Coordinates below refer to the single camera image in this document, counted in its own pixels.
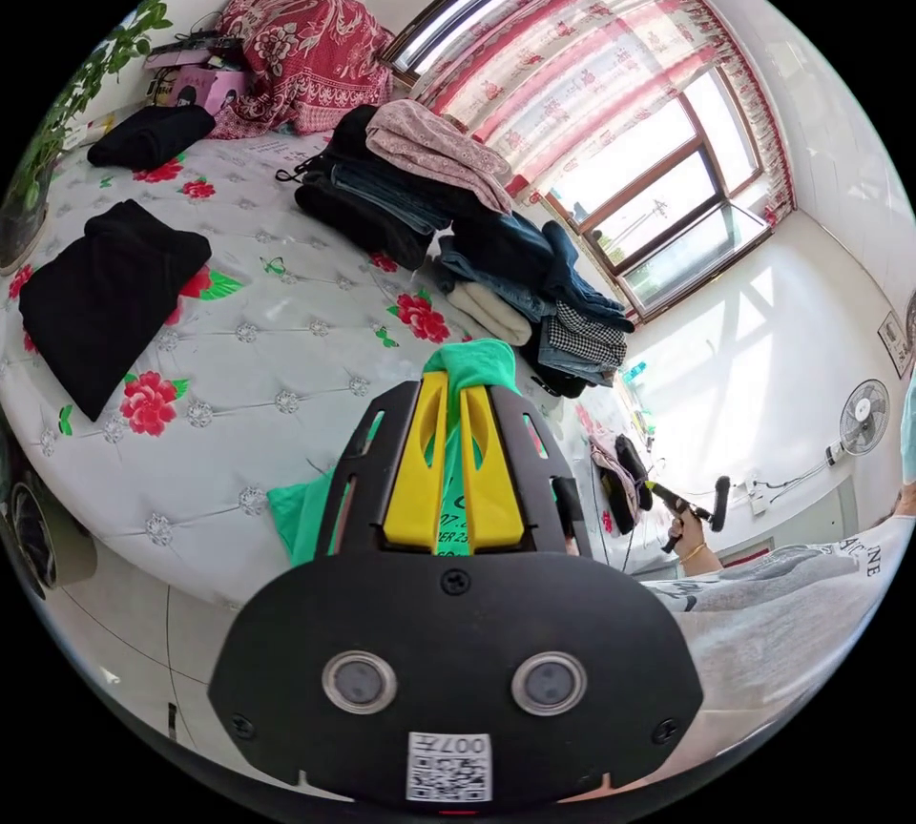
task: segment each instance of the handheld tool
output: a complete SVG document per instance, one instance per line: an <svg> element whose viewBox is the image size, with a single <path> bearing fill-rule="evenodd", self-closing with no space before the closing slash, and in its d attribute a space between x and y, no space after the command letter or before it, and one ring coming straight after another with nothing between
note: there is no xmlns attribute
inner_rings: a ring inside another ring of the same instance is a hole
<svg viewBox="0 0 916 824"><path fill-rule="evenodd" d="M716 481L716 500L713 505L713 511L704 509L690 503L683 497L669 490L667 487L659 484L658 481L647 481L646 486L666 505L676 516L679 516L685 509L689 510L697 519L702 522L708 522L709 527L715 532L722 531L725 526L725 511L728 508L728 494L732 489L731 479L724 475ZM670 554L675 545L681 539L681 535L672 535L667 543L662 547L666 554Z"/></svg>
<svg viewBox="0 0 916 824"><path fill-rule="evenodd" d="M208 690L217 717L263 773L411 817L523 810L606 773L615 786L648 775L703 699L674 616L581 559L573 474L507 388L459 393L469 554L446 556L448 398L448 375L427 373L366 409L315 559L229 630Z"/></svg>

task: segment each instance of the pink box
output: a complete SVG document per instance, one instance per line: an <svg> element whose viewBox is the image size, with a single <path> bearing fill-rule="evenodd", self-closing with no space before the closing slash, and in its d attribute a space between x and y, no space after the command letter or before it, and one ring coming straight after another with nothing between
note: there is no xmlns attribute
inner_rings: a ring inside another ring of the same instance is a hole
<svg viewBox="0 0 916 824"><path fill-rule="evenodd" d="M168 105L203 106L210 115L215 115L236 96L244 95L247 89L248 75L244 71L217 71L185 65L172 84Z"/></svg>

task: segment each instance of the qr code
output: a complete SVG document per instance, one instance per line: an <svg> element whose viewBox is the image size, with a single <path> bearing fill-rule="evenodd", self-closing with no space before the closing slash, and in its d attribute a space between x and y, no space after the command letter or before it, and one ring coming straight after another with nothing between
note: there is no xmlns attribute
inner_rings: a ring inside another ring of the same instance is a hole
<svg viewBox="0 0 916 824"><path fill-rule="evenodd" d="M407 752L407 798L418 802L490 801L487 735L412 732Z"/></svg>

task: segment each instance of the potted plant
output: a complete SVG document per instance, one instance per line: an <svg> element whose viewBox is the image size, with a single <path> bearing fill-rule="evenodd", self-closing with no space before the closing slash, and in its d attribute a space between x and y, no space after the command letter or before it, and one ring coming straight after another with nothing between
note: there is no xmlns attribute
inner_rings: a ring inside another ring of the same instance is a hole
<svg viewBox="0 0 916 824"><path fill-rule="evenodd" d="M54 164L68 148L73 120L98 96L105 77L115 76L134 58L149 54L149 33L165 30L163 0L145 0L130 22L115 26L54 100L13 175L0 207L0 275L9 274L34 248L48 212Z"/></svg>

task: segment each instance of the green cloth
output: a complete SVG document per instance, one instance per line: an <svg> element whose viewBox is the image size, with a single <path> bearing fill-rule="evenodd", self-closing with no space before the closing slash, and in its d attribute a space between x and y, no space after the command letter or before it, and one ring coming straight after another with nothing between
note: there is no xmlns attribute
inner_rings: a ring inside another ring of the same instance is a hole
<svg viewBox="0 0 916 824"><path fill-rule="evenodd" d="M461 470L461 437L459 392L473 385L503 385L516 394L515 355L500 340L470 340L440 347L427 361L424 373L448 373L448 412L446 439L446 488L443 496L443 527L439 536L439 553L467 554L468 534L464 510L464 479ZM372 428L369 436L374 435ZM334 472L322 474L308 484L277 487L267 492L267 502L274 524L293 567L315 558L318 532L330 492Z"/></svg>

